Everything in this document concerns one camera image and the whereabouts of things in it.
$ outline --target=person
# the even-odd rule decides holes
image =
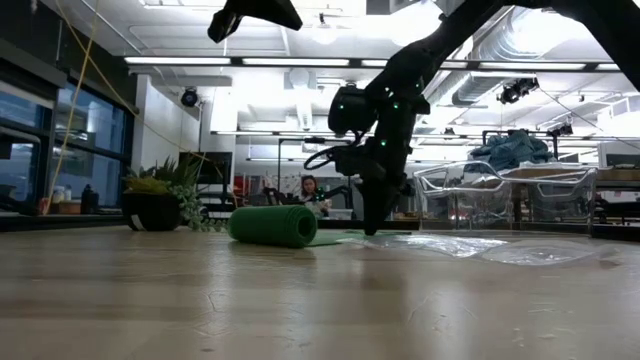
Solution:
[[[329,201],[316,201],[315,196],[318,191],[318,181],[313,175],[305,175],[302,177],[302,190],[301,200],[307,207],[314,211],[316,214],[322,214],[323,216],[329,215]]]

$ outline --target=yellow rope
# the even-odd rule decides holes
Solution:
[[[177,147],[179,150],[183,150],[189,154],[191,154],[192,156],[202,159],[203,161],[208,161],[208,162],[213,162],[210,159],[204,157],[203,155],[200,154],[196,154],[194,152],[192,152],[189,149],[185,149],[181,146],[181,144],[176,144],[175,142],[171,141],[170,139],[168,139],[166,136],[160,134],[158,131],[156,131],[154,128],[152,128],[151,126],[149,126],[149,124],[144,122],[144,119],[140,118],[140,116],[138,114],[136,114],[135,111],[133,111],[133,109],[129,106],[129,103],[124,100],[124,98],[120,95],[120,93],[118,93],[118,91],[113,87],[113,85],[111,85],[111,82],[107,79],[107,77],[102,73],[102,71],[100,70],[100,68],[98,67],[98,65],[95,63],[95,61],[93,61],[93,58],[89,55],[89,48],[85,48],[84,45],[82,44],[82,41],[80,40],[80,38],[78,37],[78,34],[76,33],[75,29],[73,28],[73,26],[71,25],[71,22],[69,21],[69,18],[67,17],[66,13],[64,12],[64,10],[62,9],[62,6],[60,5],[60,0],[55,0],[56,1],[56,6],[58,8],[58,11],[60,12],[60,15],[62,15],[63,20],[65,21],[65,23],[67,24],[67,27],[69,28],[69,31],[71,32],[71,34],[73,35],[73,37],[76,39],[76,42],[78,43],[78,46],[80,46],[80,48],[82,49],[82,51],[84,51],[85,53],[85,60],[88,58],[89,62],[91,63],[91,65],[93,65],[94,69],[96,70],[96,72],[98,73],[98,75],[100,76],[100,78],[102,79],[102,81],[104,81],[104,83],[107,85],[107,87],[109,88],[109,90],[111,90],[111,92],[113,92],[113,94],[116,96],[116,98],[118,99],[118,101],[127,109],[127,111],[129,111],[129,113],[133,116],[133,118],[135,120],[141,121],[142,125],[144,125],[147,129],[149,129],[152,133],[156,134],[158,137],[160,137],[161,139],[163,139],[164,141],[168,142],[169,144]],[[97,16],[98,14],[98,9],[97,9],[97,3],[96,3],[96,12],[95,15]],[[91,44],[91,40],[93,39],[94,33],[92,31],[92,38],[90,39],[89,45]],[[82,78],[84,77],[84,72],[81,74],[80,76],[80,82],[82,81]],[[72,113],[73,113],[73,108],[75,107],[75,102],[73,103],[73,107],[71,108]],[[214,164],[213,167],[216,169],[216,172],[218,172],[218,175],[220,175],[220,178],[223,179],[224,176],[222,175],[222,172],[220,171],[220,169]],[[231,182],[232,186],[231,186],[231,196],[233,197],[233,202],[235,204],[235,207],[238,207],[238,199],[236,198],[235,193],[233,192],[233,181]]]
[[[45,215],[49,213],[49,208],[51,207],[51,202],[53,201],[54,188],[56,186],[56,181],[58,181],[60,168],[62,168],[62,158],[64,157],[64,151],[67,147],[67,141],[69,140],[69,133],[71,132],[71,122],[73,121],[73,113],[76,110],[78,95],[80,94],[82,81],[84,80],[85,71],[87,70],[87,64],[89,63],[89,52],[91,51],[91,46],[93,45],[93,38],[95,37],[96,31],[98,30],[98,7],[99,6],[100,6],[100,0],[96,0],[95,13],[93,14],[93,21],[91,22],[91,36],[89,37],[89,44],[87,44],[87,51],[84,54],[84,61],[82,62],[82,70],[80,71],[80,79],[78,79],[78,86],[76,87],[76,91],[73,94],[73,102],[71,103],[71,111],[69,111],[69,120],[67,121],[67,131],[64,134],[64,140],[62,141],[62,146],[60,147],[60,157],[58,158],[58,165],[56,166],[56,172],[53,173],[53,178],[51,179],[51,188],[49,189],[49,201],[47,201],[44,208]]]

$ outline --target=green yoga mat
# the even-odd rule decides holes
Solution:
[[[247,244],[303,248],[337,244],[335,237],[318,237],[318,221],[304,206],[244,207],[229,219],[229,235]]]

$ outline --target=cable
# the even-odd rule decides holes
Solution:
[[[73,121],[73,113],[76,110],[76,104],[78,103],[78,95],[80,94],[80,88],[82,87],[84,75],[85,75],[85,72],[87,71],[87,64],[89,63],[89,52],[91,51],[91,46],[93,45],[93,39],[96,36],[96,31],[98,30],[98,7],[99,6],[100,6],[100,0],[96,0],[95,12],[93,13],[93,21],[91,22],[91,36],[89,37],[89,43],[87,44],[87,51],[84,54],[84,61],[82,62],[82,70],[80,71],[80,79],[78,79],[78,86],[76,87],[75,94],[73,94],[71,110],[69,111],[69,120],[67,121],[67,130],[65,131],[65,134],[64,134],[64,140],[62,141],[62,146],[60,146],[60,157],[58,158],[58,165],[56,166],[56,171],[53,173],[53,178],[51,179],[51,186],[49,190],[49,201],[47,201],[47,203],[45,204],[44,215],[49,214],[49,208],[51,207],[51,203],[53,202],[53,193],[55,190],[56,182],[58,181],[58,175],[60,175],[60,169],[62,168],[62,158],[64,158],[64,150],[67,147],[67,141],[69,140],[69,134],[71,133],[71,122]]]
[[[109,90],[111,90],[111,92],[113,92],[113,94],[116,96],[118,101],[129,111],[129,113],[133,116],[134,120],[141,121],[142,125],[144,125],[144,127],[149,129],[152,133],[156,134],[159,138],[161,138],[164,141],[168,142],[169,144],[177,147],[178,149],[184,150],[188,154],[190,154],[190,155],[192,155],[192,156],[194,156],[196,158],[202,159],[203,161],[208,161],[208,162],[213,163],[213,161],[211,161],[210,159],[204,157],[203,155],[196,154],[196,153],[192,152],[189,149],[185,149],[182,146],[180,146],[179,144],[176,144],[175,142],[173,142],[170,139],[168,139],[166,136],[160,134],[154,128],[149,126],[149,124],[145,123],[144,119],[141,119],[140,116],[138,114],[136,114],[135,111],[133,111],[133,109],[129,106],[129,103],[126,100],[124,100],[124,98],[120,95],[120,93],[113,87],[113,85],[111,85],[111,82],[107,79],[107,77],[104,75],[104,73],[102,73],[102,71],[100,70],[100,67],[98,67],[98,65],[95,63],[95,61],[93,61],[93,58],[89,55],[89,51],[87,50],[87,48],[84,47],[84,44],[82,43],[82,41],[78,37],[78,34],[76,33],[75,29],[71,25],[71,21],[69,21],[69,18],[67,17],[67,14],[62,9],[62,6],[60,5],[60,0],[55,0],[55,2],[56,2],[56,7],[58,8],[58,11],[60,12],[60,15],[62,16],[64,22],[66,23],[67,27],[69,28],[69,31],[71,32],[71,34],[75,38],[76,43],[78,43],[78,46],[82,49],[82,51],[84,51],[85,56],[89,59],[89,62],[91,63],[91,65],[93,65],[93,68],[96,70],[96,72],[98,73],[98,75],[100,76],[102,81],[104,81],[104,83],[107,85]],[[213,167],[218,172],[218,175],[220,175],[220,177],[223,178],[222,172],[220,171],[218,166],[213,164]],[[237,208],[238,207],[238,200],[236,198],[236,195],[233,193],[233,191],[231,192],[231,195],[233,196],[233,201],[234,201],[234,204],[235,204],[235,206]]]
[[[549,99],[553,100],[553,101],[554,101],[554,102],[556,102],[558,105],[562,106],[565,110],[567,110],[568,112],[570,112],[573,116],[575,116],[575,117],[579,118],[580,120],[582,120],[582,121],[586,122],[587,124],[589,124],[589,125],[593,126],[594,128],[596,128],[596,129],[600,130],[601,132],[603,132],[603,133],[605,133],[605,134],[607,133],[606,131],[604,131],[604,130],[603,130],[601,127],[599,127],[598,125],[596,125],[596,124],[594,124],[593,122],[591,122],[591,121],[589,121],[589,120],[585,119],[584,117],[582,117],[582,116],[578,115],[575,111],[573,111],[573,110],[569,109],[567,106],[565,106],[563,103],[561,103],[558,99],[556,99],[555,97],[551,96],[551,94],[549,94],[548,92],[544,91],[544,89],[542,89],[542,88],[538,88],[538,89],[540,89],[540,91],[542,91],[545,95],[547,95],[547,96],[549,97]],[[614,135],[610,135],[610,136],[611,136],[612,138],[614,138],[614,139],[616,139],[616,140],[620,141],[621,143],[626,144],[626,145],[628,145],[628,146],[631,146],[632,148],[634,148],[634,149],[636,149],[636,150],[640,151],[640,147],[639,147],[639,146],[637,146],[637,145],[635,145],[635,144],[632,144],[632,143],[630,143],[630,142],[628,142],[628,141],[626,141],[626,140],[622,140],[621,138],[619,138],[619,137],[617,137],[617,136],[614,136]]]

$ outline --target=wooden floor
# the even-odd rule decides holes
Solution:
[[[0,233],[0,359],[639,359],[640,249],[618,249],[534,268],[187,231]]]

